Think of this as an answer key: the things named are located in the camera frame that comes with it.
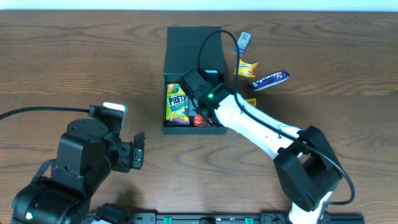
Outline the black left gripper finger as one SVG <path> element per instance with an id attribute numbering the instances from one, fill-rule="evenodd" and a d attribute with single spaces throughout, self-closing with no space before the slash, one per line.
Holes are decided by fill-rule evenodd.
<path id="1" fill-rule="evenodd" d="M 146 143 L 146 139 L 145 139 L 145 133 L 144 132 L 141 132 L 141 133 L 136 134 L 134 136 L 134 141 L 133 141 L 134 148 L 144 149 L 145 148 L 145 143 Z"/>
<path id="2" fill-rule="evenodd" d="M 135 147 L 132 150 L 131 168 L 140 170 L 143 166 L 143 162 L 144 162 L 144 150 Z"/>

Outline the red Hello Panda box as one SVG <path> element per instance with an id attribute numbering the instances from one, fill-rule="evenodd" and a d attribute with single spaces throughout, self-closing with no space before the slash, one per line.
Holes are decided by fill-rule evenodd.
<path id="1" fill-rule="evenodd" d="M 210 127 L 213 126 L 213 121 L 211 119 L 205 120 L 200 115 L 191 116 L 190 124 L 193 127 Z"/>

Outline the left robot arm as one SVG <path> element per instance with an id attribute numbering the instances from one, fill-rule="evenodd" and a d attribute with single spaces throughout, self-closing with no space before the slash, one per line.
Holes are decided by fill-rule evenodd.
<path id="1" fill-rule="evenodd" d="M 60 137 L 57 156 L 44 162 L 12 203 L 12 223 L 81 223 L 98 187 L 112 172 L 141 169 L 145 134 L 119 138 L 120 123 L 78 119 Z"/>

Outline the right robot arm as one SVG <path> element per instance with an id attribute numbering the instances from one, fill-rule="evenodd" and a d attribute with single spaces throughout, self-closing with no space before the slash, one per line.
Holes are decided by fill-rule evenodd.
<path id="1" fill-rule="evenodd" d="M 203 118 L 232 129 L 261 148 L 274 161 L 280 185 L 292 202 L 291 223 L 319 223 L 330 195 L 346 177 L 324 133 L 284 124 L 250 105 L 220 83 L 182 85 Z"/>

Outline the green Pretz snack box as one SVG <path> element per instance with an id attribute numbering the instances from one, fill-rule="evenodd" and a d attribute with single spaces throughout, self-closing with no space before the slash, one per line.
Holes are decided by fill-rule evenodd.
<path id="1" fill-rule="evenodd" d="M 189 126 L 190 119 L 185 113 L 187 96 L 179 84 L 171 83 L 166 86 L 165 125 Z"/>

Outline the dark blue chocolate bar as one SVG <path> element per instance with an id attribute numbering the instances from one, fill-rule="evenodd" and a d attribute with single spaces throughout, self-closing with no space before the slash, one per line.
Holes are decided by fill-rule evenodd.
<path id="1" fill-rule="evenodd" d="M 287 72 L 286 70 L 283 70 L 270 74 L 266 77 L 260 78 L 259 80 L 252 82 L 249 86 L 254 91 L 261 91 L 271 86 L 280 84 L 286 81 L 289 77 L 290 73 Z"/>

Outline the black gift box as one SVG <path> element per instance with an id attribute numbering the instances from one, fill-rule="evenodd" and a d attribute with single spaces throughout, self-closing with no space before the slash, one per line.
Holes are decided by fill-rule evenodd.
<path id="1" fill-rule="evenodd" d="M 177 83 L 177 80 L 191 68 L 197 68 L 198 53 L 205 38 L 213 31 L 220 30 L 220 26 L 198 27 L 168 27 L 167 47 L 164 62 L 164 87 Z M 226 76 L 226 65 L 222 48 L 221 34 L 212 35 L 201 54 L 200 68 L 216 71 L 219 82 Z M 162 132 L 164 134 L 226 134 L 227 128 L 222 126 L 194 127 L 192 123 L 187 126 L 169 126 L 163 119 Z"/>

